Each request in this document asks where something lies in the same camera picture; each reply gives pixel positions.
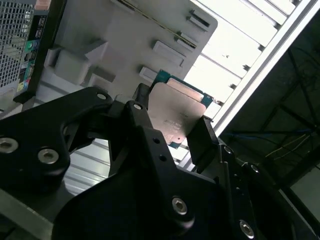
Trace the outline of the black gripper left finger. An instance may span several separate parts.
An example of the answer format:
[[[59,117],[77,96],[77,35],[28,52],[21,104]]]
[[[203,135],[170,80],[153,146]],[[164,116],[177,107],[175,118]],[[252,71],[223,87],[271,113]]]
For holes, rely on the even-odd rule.
[[[88,87],[1,120],[1,188],[54,192],[71,153],[101,138],[109,142],[110,177],[129,170],[149,175],[167,220],[174,227],[192,226],[194,214],[176,196],[178,187],[169,187],[178,180],[178,169],[162,133],[151,124],[148,106],[147,87],[139,87],[127,103]]]

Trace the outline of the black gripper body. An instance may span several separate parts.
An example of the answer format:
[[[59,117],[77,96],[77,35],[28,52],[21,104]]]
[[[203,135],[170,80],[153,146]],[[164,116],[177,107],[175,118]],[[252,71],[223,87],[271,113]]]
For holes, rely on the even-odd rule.
[[[127,170],[70,200],[54,221],[56,240],[232,240],[226,199],[212,180],[177,170],[178,187],[193,213],[189,229],[166,218],[149,175]]]

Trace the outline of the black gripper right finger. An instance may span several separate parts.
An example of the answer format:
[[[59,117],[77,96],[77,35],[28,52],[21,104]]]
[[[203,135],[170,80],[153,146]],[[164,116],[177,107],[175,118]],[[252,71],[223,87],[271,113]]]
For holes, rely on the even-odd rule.
[[[226,240],[283,240],[285,216],[266,190],[262,172],[252,163],[239,164],[232,149],[220,143],[206,117],[187,136],[196,172],[214,180]]]

